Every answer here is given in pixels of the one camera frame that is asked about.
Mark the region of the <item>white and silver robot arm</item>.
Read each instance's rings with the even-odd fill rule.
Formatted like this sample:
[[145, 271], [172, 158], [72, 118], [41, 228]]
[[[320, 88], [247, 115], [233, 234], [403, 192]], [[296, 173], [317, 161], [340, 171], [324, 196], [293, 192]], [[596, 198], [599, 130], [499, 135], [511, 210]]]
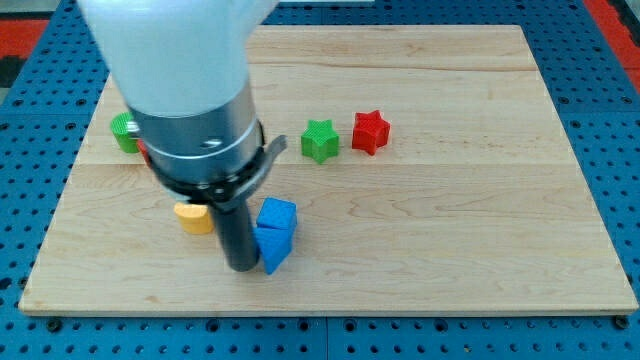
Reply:
[[157, 173], [212, 183], [262, 145], [246, 42], [278, 0], [79, 0]]

